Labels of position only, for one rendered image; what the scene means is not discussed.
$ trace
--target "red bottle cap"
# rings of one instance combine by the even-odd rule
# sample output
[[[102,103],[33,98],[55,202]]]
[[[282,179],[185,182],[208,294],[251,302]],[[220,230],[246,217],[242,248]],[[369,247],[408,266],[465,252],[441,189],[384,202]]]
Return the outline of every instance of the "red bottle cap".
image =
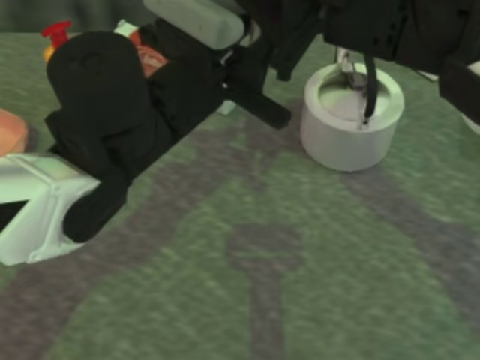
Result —
[[[44,38],[50,37],[53,48],[57,49],[68,41],[67,28],[71,25],[72,22],[70,20],[56,22],[50,26],[47,26],[41,32],[41,35]]]

